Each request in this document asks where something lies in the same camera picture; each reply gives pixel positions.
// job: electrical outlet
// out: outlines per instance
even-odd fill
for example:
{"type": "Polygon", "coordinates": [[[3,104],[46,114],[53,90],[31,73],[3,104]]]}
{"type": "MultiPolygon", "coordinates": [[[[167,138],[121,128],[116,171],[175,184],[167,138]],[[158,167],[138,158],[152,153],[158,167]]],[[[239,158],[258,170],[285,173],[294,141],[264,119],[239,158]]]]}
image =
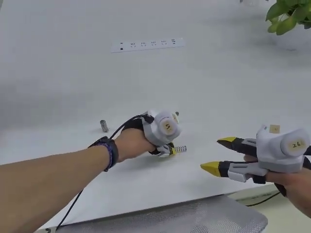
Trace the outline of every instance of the electrical outlet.
{"type": "Polygon", "coordinates": [[[150,41],[118,42],[111,47],[111,52],[128,52],[138,50],[166,49],[185,46],[183,38],[170,38],[150,41]]]}

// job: blue wristband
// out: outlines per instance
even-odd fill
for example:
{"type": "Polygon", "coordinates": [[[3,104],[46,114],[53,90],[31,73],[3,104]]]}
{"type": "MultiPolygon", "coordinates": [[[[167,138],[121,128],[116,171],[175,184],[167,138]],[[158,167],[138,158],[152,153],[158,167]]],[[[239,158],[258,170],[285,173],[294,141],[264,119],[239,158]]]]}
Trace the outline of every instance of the blue wristband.
{"type": "Polygon", "coordinates": [[[106,167],[106,169],[104,171],[108,171],[112,166],[113,166],[113,151],[112,151],[112,148],[110,145],[108,145],[107,143],[104,143],[104,142],[100,142],[97,144],[97,146],[105,146],[108,150],[108,153],[109,153],[109,164],[108,166],[106,167]]]}
{"type": "Polygon", "coordinates": [[[112,168],[119,160],[119,151],[118,147],[113,139],[109,139],[108,137],[102,137],[94,142],[90,147],[94,146],[105,146],[109,153],[109,164],[104,171],[108,171],[112,168]]]}

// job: black cable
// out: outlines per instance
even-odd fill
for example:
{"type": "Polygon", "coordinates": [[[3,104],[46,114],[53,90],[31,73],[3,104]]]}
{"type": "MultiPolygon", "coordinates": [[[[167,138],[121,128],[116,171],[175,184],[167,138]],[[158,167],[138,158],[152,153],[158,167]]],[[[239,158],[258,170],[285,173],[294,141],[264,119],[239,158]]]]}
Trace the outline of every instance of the black cable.
{"type": "MultiPolygon", "coordinates": [[[[132,117],[131,119],[128,119],[126,122],[124,122],[120,127],[118,127],[118,129],[111,135],[111,137],[109,139],[112,139],[129,121],[134,120],[136,118],[140,118],[143,117],[148,123],[151,123],[154,118],[149,116],[149,115],[136,115],[134,117],[132,117]]],[[[72,210],[73,206],[75,205],[75,203],[77,202],[77,200],[79,199],[80,195],[82,194],[84,189],[82,189],[77,197],[75,198],[75,200],[73,201],[73,203],[71,204],[70,208],[68,209],[67,213],[65,214],[65,216],[63,217],[63,219],[60,221],[60,223],[57,225],[56,230],[57,231],[61,225],[63,224],[63,222],[65,221],[65,219],[67,218],[67,216],[69,215],[70,211],[72,210]]]]}
{"type": "Polygon", "coordinates": [[[277,196],[277,195],[279,195],[279,194],[280,194],[280,192],[278,192],[278,193],[276,193],[276,194],[273,194],[272,196],[268,197],[267,199],[262,200],[262,201],[260,201],[260,202],[257,202],[257,203],[255,203],[255,204],[247,205],[247,207],[251,207],[251,206],[263,204],[264,202],[270,200],[271,198],[274,198],[275,196],[277,196]]]}

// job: human hand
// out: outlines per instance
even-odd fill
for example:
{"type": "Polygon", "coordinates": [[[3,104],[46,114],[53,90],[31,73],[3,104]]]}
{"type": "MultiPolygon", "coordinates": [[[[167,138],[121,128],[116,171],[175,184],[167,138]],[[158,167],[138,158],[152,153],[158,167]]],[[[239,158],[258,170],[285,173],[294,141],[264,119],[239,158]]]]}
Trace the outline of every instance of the human hand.
{"type": "Polygon", "coordinates": [[[139,129],[126,129],[115,139],[119,150],[119,161],[135,158],[145,152],[154,151],[156,148],[152,145],[139,129]]]}
{"type": "MultiPolygon", "coordinates": [[[[246,155],[244,160],[251,162],[255,161],[256,158],[246,155]]],[[[311,170],[302,168],[299,173],[269,171],[266,175],[266,181],[283,185],[291,203],[311,218],[311,170]]]]}

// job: spring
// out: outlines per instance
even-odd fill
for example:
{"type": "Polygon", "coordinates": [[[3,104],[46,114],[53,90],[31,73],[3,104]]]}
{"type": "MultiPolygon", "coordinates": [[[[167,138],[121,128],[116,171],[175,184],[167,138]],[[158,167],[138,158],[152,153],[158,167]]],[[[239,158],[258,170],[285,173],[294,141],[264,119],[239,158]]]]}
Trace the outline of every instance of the spring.
{"type": "Polygon", "coordinates": [[[104,133],[107,133],[107,132],[109,131],[109,129],[108,129],[108,126],[107,126],[106,121],[105,121],[105,120],[101,120],[101,121],[100,121],[100,124],[101,124],[101,127],[102,127],[103,132],[104,132],[104,133]]]}
{"type": "Polygon", "coordinates": [[[187,151],[187,146],[175,147],[176,153],[182,153],[187,151]]]}

